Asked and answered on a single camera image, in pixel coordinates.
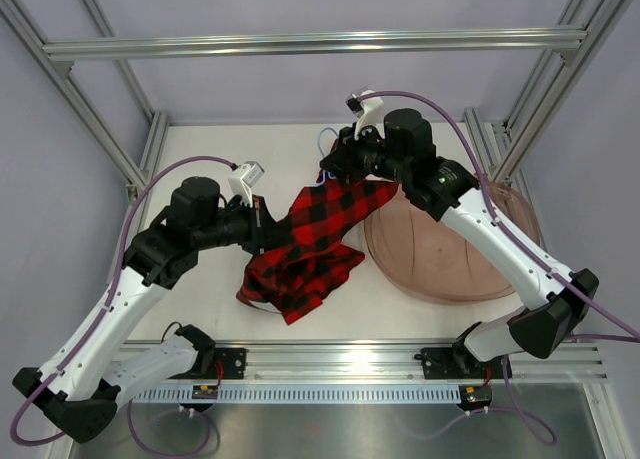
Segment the red black plaid shirt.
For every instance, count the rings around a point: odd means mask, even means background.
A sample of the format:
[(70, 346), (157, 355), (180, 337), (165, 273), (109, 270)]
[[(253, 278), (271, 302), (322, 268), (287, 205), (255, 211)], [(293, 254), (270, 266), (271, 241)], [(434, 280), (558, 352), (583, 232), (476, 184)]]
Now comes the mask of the red black plaid shirt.
[(275, 311), (288, 325), (319, 308), (365, 259), (363, 252), (343, 243), (344, 236), (397, 190), (398, 185), (388, 181), (342, 184), (336, 179), (301, 189), (277, 222), (286, 239), (250, 259), (236, 299), (254, 309)]

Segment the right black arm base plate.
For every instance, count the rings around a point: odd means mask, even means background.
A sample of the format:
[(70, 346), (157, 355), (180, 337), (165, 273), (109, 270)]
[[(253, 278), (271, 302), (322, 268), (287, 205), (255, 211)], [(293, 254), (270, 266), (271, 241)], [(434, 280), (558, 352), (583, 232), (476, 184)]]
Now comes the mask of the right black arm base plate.
[(425, 379), (464, 379), (470, 378), (475, 366), (467, 355), (453, 346), (428, 346), (413, 355), (422, 367)]

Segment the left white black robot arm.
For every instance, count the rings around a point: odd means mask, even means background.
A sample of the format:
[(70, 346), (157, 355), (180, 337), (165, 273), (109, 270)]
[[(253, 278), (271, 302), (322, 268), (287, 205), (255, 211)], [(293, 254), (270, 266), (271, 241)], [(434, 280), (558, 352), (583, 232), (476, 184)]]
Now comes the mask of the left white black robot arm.
[(194, 325), (120, 364), (113, 358), (144, 316), (197, 266), (200, 252), (239, 245), (257, 254), (285, 236), (263, 197), (244, 192), (224, 201), (215, 180), (185, 179), (133, 237), (103, 297), (71, 338), (42, 366), (20, 369), (13, 386), (61, 434), (86, 443), (140, 393), (170, 378), (215, 373), (216, 343)]

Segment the light blue wire hanger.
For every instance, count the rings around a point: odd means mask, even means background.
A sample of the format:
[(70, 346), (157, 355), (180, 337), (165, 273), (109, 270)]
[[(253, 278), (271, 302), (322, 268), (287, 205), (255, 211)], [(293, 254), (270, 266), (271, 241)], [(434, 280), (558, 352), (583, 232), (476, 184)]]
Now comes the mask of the light blue wire hanger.
[[(316, 136), (316, 147), (318, 149), (318, 152), (321, 158), (325, 158), (331, 152), (333, 147), (333, 144), (329, 143), (328, 140), (324, 139), (324, 137), (327, 135), (332, 136), (332, 141), (335, 141), (339, 136), (338, 131), (331, 126), (323, 127), (318, 132)], [(336, 176), (333, 173), (328, 172), (323, 168), (320, 168), (318, 178), (315, 182), (315, 186), (317, 187), (322, 186), (327, 181), (334, 180), (335, 178)]]

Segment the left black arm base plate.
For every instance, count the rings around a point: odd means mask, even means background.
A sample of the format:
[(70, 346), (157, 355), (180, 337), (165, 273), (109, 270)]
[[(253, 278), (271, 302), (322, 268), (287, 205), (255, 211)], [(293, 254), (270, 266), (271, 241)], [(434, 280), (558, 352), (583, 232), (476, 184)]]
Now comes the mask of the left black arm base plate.
[(196, 361), (187, 372), (170, 376), (170, 379), (242, 380), (245, 376), (247, 349), (242, 347), (217, 347), (209, 362)]

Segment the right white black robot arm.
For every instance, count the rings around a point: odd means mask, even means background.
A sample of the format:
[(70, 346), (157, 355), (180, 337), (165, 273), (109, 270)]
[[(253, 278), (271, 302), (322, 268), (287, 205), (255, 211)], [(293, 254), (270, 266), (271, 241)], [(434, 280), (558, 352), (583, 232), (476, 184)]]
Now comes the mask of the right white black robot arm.
[(521, 308), (477, 322), (452, 344), (461, 374), (483, 374), (495, 359), (526, 352), (546, 359), (584, 319), (599, 280), (546, 254), (495, 208), (484, 179), (436, 152), (431, 124), (409, 108), (386, 114), (384, 128), (353, 124), (340, 130), (320, 166), (344, 184), (369, 175), (401, 185), (409, 202), (473, 245), (514, 287)]

